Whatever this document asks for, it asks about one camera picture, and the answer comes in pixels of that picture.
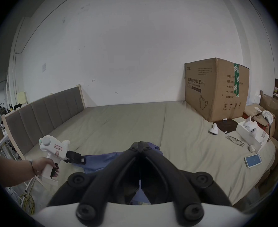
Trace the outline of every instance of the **beige bed sheet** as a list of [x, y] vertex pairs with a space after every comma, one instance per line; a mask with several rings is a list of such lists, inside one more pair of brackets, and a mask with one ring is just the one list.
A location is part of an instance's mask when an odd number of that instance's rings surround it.
[[[208, 133], [207, 122], [185, 101], [124, 104], [85, 108], [50, 135], [69, 140], [69, 150], [82, 155], [125, 151], [133, 142], [146, 141], [160, 150], [178, 169], [210, 173], [232, 204], [245, 196], [272, 165], [275, 147], [269, 141], [260, 153], [263, 163], [248, 169], [244, 157], [253, 155], [247, 146], [237, 146], [226, 134]], [[239, 138], [236, 132], [230, 133]], [[37, 144], [25, 157], [46, 156]], [[61, 161], [58, 186], [44, 184], [51, 194], [70, 174], [84, 170]]]

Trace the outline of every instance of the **wall switch plate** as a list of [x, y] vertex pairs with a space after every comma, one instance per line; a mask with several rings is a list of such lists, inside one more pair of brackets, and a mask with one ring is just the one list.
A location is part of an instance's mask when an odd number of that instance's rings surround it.
[[43, 64], [43, 72], [46, 70], [46, 63]]

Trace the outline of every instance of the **screw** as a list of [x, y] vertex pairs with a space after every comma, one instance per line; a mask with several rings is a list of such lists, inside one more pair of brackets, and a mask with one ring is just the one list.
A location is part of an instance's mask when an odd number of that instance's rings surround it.
[[96, 216], [96, 211], [92, 206], [88, 204], [82, 204], [78, 206], [76, 215], [83, 220], [92, 220]]
[[189, 220], [198, 220], [204, 215], [204, 210], [201, 204], [193, 203], [184, 210], [184, 217]]
[[207, 176], [205, 175], [200, 175], [197, 177], [197, 181], [200, 183], [206, 183], [207, 182]]
[[76, 176], [75, 178], [74, 178], [74, 183], [82, 183], [84, 181], [84, 178], [83, 178], [83, 176]]

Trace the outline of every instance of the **hand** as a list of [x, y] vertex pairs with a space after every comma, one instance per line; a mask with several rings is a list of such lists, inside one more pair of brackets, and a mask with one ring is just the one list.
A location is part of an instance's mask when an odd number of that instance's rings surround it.
[[[43, 172], [43, 169], [46, 167], [46, 165], [49, 164], [52, 167], [56, 168], [56, 165], [54, 164], [53, 160], [50, 158], [46, 158], [46, 157], [41, 157], [39, 159], [36, 159], [32, 162], [33, 168], [36, 171], [37, 175], [41, 175]], [[58, 176], [58, 172], [59, 172], [59, 168], [55, 169], [55, 173], [53, 177], [57, 177]]]

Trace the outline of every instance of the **white wall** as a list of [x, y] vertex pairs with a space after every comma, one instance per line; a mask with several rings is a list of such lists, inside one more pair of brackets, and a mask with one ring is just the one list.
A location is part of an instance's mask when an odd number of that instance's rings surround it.
[[268, 38], [247, 0], [67, 0], [48, 16], [63, 1], [43, 2], [17, 38], [20, 52], [38, 27], [11, 65], [29, 102], [76, 84], [87, 107], [183, 100], [184, 63], [212, 57], [250, 68], [251, 98], [273, 92]]
[[9, 56], [12, 44], [15, 44], [12, 41], [17, 30], [16, 28], [21, 18], [23, 16], [32, 16], [43, 1], [44, 0], [20, 0], [0, 27], [0, 90], [6, 85]]

